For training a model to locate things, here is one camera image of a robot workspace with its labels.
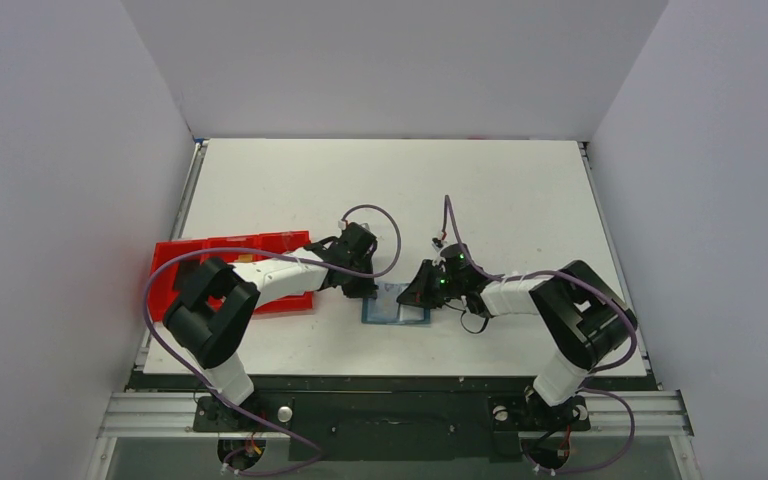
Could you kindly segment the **blue leather card holder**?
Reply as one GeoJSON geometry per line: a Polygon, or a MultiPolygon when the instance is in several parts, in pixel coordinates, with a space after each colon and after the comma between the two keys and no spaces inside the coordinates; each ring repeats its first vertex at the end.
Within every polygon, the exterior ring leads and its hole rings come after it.
{"type": "Polygon", "coordinates": [[[405,283],[378,282],[375,298],[363,301],[361,322],[370,325],[428,325],[431,313],[428,309],[405,306],[397,297],[408,287],[405,283]]]}

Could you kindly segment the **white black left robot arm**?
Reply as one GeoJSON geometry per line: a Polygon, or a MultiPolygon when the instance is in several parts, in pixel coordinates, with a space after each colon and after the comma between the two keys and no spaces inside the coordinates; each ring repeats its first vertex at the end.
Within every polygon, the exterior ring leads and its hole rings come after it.
{"type": "Polygon", "coordinates": [[[556,352],[532,384],[548,407],[572,398],[593,373],[606,370],[603,360],[627,345],[621,365],[637,349],[637,320],[625,302],[584,261],[560,270],[492,276],[474,264],[466,247],[442,248],[425,260],[398,296],[402,306],[438,309],[452,300],[485,320],[507,315],[536,315],[555,342],[556,352]]]}

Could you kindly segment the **red plastic compartment tray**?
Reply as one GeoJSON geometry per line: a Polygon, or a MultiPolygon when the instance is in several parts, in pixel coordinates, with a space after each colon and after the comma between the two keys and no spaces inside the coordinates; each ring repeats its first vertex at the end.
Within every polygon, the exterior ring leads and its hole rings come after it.
{"type": "MultiPolygon", "coordinates": [[[[220,247],[243,247],[272,253],[288,253],[310,242],[307,230],[259,233],[243,236],[211,237],[190,240],[160,242],[155,245],[151,272],[175,257],[197,250],[220,247]]],[[[148,309],[154,322],[160,322],[183,287],[186,278],[209,254],[191,257],[175,263],[161,273],[153,282],[148,296],[148,309]]],[[[255,314],[288,314],[312,310],[314,294],[289,295],[259,306],[255,314]]]]}

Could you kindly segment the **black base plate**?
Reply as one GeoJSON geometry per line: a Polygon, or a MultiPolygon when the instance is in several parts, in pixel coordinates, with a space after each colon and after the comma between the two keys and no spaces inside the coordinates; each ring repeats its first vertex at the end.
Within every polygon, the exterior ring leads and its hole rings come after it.
{"type": "Polygon", "coordinates": [[[577,394],[547,407],[528,377],[258,376],[254,383],[235,410],[182,375],[131,381],[138,389],[194,394],[197,433],[296,433],[293,460],[318,448],[327,461],[514,462],[524,452],[542,459],[552,448],[549,435],[594,430],[599,398],[577,394]]]}

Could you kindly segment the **aluminium frame rail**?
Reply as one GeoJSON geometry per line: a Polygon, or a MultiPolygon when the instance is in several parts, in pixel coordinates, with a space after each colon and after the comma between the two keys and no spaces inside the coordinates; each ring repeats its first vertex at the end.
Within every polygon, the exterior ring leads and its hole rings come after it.
{"type": "MultiPolygon", "coordinates": [[[[638,437],[676,437],[693,434],[690,418],[678,391],[630,391],[619,394],[631,407],[638,437]]],[[[622,436],[628,414],[609,397],[585,393],[591,429],[587,436],[622,436]]],[[[239,432],[198,431],[196,396],[187,393],[115,393],[111,396],[97,437],[102,438],[242,438],[239,432]]]]}

